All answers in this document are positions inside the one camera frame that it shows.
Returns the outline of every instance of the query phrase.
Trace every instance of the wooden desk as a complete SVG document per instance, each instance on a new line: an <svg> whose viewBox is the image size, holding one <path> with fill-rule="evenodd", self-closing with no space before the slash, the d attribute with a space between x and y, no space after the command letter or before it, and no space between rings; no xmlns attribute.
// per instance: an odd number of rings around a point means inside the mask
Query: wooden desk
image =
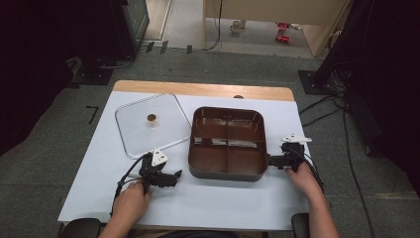
<svg viewBox="0 0 420 238"><path fill-rule="evenodd" d="M203 47L206 18L219 18L221 0L204 0ZM311 53L318 57L336 27L343 26L352 0L223 0L222 19L293 23L302 30Z"/></svg>
<svg viewBox="0 0 420 238"><path fill-rule="evenodd" d="M116 182L134 162L124 151L115 112L122 105L162 92L176 94L189 121L202 106L259 111L264 118L267 152L271 155L280 153L280 138L304 135L296 102L287 88L119 81L109 96L58 221L92 217L108 222ZM245 99L232 98L238 94ZM183 170L182 176L176 187L151 187L153 199L136 227L291 230L290 217L308 211L306 198L285 172L269 167L255 182L196 178L189 172L188 148L188 143L180 143L164 150L169 162L163 171Z"/></svg>

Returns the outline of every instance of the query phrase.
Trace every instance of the clear plastic lid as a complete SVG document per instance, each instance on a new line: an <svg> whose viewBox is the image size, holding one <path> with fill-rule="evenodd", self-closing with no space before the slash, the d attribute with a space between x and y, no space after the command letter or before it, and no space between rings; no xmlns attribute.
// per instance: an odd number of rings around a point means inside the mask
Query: clear plastic lid
<svg viewBox="0 0 420 238"><path fill-rule="evenodd" d="M124 150L137 159L154 148L164 150L189 139L191 124L173 94L158 94L119 107L115 112Z"/></svg>

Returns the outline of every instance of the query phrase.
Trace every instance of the carpeted floor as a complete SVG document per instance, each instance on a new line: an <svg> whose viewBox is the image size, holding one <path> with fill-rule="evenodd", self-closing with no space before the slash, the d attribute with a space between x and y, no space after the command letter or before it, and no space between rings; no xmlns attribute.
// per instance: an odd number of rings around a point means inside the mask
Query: carpeted floor
<svg viewBox="0 0 420 238"><path fill-rule="evenodd" d="M300 109L322 96L306 95L297 71L316 70L320 59L282 58L228 53L154 49L128 66L115 69L107 86L65 88L40 119L29 138L0 158L0 237L55 237L56 221L101 112L120 79L260 86L292 89ZM94 109L98 113L92 119ZM326 101L302 114L302 124L335 110ZM343 112L312 126L311 156L316 162L342 237L370 237L368 220L355 185L346 150ZM387 158L365 155L364 140L352 115L345 114L355 174L367 203L376 237L418 237L419 198L405 172ZM270 232L270 237L292 237Z"/></svg>

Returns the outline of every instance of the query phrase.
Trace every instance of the white tabletop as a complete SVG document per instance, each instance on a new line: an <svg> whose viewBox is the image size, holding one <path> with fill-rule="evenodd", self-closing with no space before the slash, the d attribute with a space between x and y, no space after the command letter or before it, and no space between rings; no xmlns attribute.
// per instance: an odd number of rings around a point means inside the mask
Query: white tabletop
<svg viewBox="0 0 420 238"><path fill-rule="evenodd" d="M155 94L113 91L103 111L89 148L73 182L58 221L94 217L102 222L109 212L117 181L133 164L125 154L115 111L118 107ZM279 155L280 138L304 135L295 102L233 99L204 96L176 96L191 121L202 106L250 109L264 118L267 151ZM291 230L290 218L307 212L303 194L287 174L269 167L256 182L196 178L188 168L188 142L163 151L169 162L163 172L183 170L176 187L151 187L150 207L139 225L171 228L237 230ZM141 163L134 168L137 173Z"/></svg>

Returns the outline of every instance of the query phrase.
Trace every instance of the black chair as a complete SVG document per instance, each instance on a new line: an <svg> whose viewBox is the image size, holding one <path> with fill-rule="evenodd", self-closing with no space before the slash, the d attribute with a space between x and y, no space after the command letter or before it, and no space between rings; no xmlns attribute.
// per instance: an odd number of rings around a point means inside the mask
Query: black chair
<svg viewBox="0 0 420 238"><path fill-rule="evenodd" d="M309 214L298 213L291 217L294 238L309 238ZM96 218L80 218L69 222L59 238L97 238L102 224Z"/></svg>

